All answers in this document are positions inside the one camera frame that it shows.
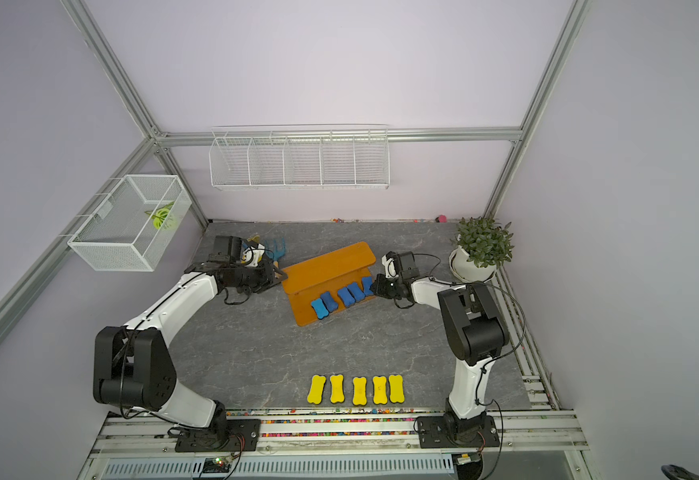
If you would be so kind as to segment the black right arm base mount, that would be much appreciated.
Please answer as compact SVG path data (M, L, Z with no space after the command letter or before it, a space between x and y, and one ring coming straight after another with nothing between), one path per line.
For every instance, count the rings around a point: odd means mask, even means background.
M495 419L485 413L471 419L459 419L451 412L419 416L413 422L413 431L423 449L499 447Z

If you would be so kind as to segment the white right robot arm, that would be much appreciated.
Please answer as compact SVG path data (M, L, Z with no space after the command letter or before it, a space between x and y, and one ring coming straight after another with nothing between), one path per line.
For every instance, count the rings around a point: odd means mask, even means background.
M379 274L371 282L371 293L379 298L407 300L441 313L447 344L457 359L447 398L449 415L457 421L483 415L489 374L509 344L494 291L491 283L453 283L431 277L405 282L399 276Z

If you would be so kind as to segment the yellow eraser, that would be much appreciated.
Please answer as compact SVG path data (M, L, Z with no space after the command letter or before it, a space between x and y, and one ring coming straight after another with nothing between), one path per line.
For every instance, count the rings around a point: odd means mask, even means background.
M320 405L323 402L327 377L323 375L314 375L311 378L310 390L307 397L307 402L312 405Z
M341 404L346 401L345 391L344 391L345 377L343 374L332 375L330 377L331 384L331 404Z
M367 405L367 378L353 378L353 400L351 402L353 402L353 406Z
M373 403L375 405L385 405L389 402L387 398L387 377L373 376Z
M390 375L389 381L389 402L403 404L405 402L405 388L403 388L403 376L399 374Z

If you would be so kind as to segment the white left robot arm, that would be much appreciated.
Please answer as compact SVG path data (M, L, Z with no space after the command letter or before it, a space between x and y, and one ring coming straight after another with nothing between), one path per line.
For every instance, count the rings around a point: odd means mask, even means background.
M231 293L249 300L287 279L280 267L285 252L283 243L216 237L208 258L191 264L156 303L124 325L98 333L95 402L117 408L123 418L148 412L190 431L225 433L225 407L179 380L170 345L215 298L231 305Z

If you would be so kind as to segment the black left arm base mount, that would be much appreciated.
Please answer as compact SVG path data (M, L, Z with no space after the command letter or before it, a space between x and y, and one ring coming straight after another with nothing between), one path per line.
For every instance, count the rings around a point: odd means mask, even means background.
M209 429L177 427L169 431L180 453L255 451L260 439L261 421L232 418L213 422Z

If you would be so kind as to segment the orange wooden two-tier shelf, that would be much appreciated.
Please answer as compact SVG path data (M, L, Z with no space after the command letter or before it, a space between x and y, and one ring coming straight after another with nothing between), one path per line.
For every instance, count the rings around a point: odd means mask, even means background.
M324 292L331 292L339 304L339 309L330 313L328 317L347 310L339 298L338 291L353 282L357 282L363 288L361 278L371 276L369 268L375 265L375 262L375 254L371 252L369 244L363 241L286 267L285 272L289 278L283 281L283 288L290 300L297 326L303 327L319 321L311 303L319 299ZM373 296L365 296L361 302L371 298ZM355 302L353 305L359 305L361 302Z

